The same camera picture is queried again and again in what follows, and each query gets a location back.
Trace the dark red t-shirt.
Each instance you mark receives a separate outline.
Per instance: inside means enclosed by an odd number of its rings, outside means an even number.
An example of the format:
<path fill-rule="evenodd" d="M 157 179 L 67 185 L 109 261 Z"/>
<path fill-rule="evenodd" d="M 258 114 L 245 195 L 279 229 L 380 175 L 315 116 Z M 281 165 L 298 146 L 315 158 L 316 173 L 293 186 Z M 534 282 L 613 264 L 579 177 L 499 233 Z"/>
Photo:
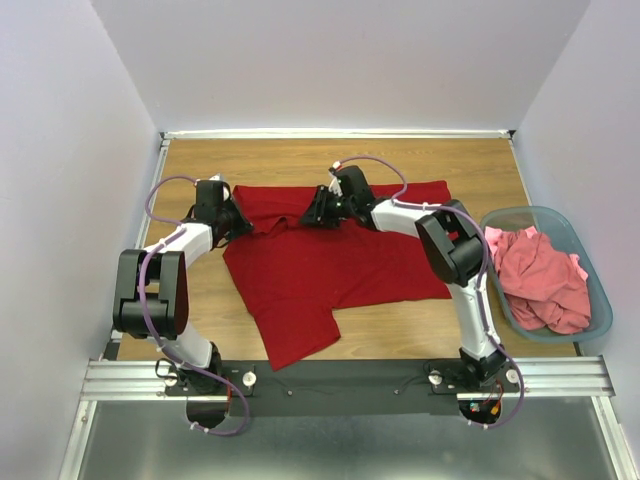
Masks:
<path fill-rule="evenodd" d="M 233 190 L 254 229 L 232 241 L 223 259 L 275 371 L 340 339 L 336 309 L 450 296 L 414 237 L 370 231 L 352 220 L 337 229 L 301 225 L 314 193 L 312 187 Z"/>

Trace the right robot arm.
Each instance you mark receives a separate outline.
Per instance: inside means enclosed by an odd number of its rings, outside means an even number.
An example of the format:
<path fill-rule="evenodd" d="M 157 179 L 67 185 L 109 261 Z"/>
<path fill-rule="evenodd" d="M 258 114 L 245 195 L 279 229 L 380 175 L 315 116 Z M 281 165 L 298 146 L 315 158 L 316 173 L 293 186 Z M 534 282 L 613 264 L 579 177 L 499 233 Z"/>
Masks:
<path fill-rule="evenodd" d="M 330 182 L 316 187 L 299 223 L 336 229 L 346 220 L 375 232 L 397 233 L 420 241 L 436 277 L 448 288 L 457 314 L 461 347 L 455 362 L 460 386 L 485 390 L 498 379 L 508 359 L 497 336 L 486 287 L 490 252 L 482 229 L 461 202 L 410 203 L 401 197 L 408 182 L 389 197 L 374 194 L 363 171 L 337 161 L 329 168 Z"/>

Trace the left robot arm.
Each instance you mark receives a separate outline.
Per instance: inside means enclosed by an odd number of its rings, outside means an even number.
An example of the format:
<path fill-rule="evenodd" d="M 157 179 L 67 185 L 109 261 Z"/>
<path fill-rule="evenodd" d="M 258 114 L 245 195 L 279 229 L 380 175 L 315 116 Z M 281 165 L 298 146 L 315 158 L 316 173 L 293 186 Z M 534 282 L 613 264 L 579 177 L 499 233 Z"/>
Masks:
<path fill-rule="evenodd" d="M 160 187 L 184 180 L 195 190 L 193 203 L 181 219 L 154 213 L 152 201 Z M 253 224 L 242 213 L 229 184 L 219 174 L 196 179 L 174 175 L 161 180 L 144 205 L 147 217 L 172 230 L 156 242 L 126 249 L 118 259 L 112 321 L 116 331 L 150 340 L 179 378 L 201 395 L 224 387 L 237 388 L 224 377 L 217 346 L 189 320 L 188 269 L 200 257 L 250 233 Z"/>

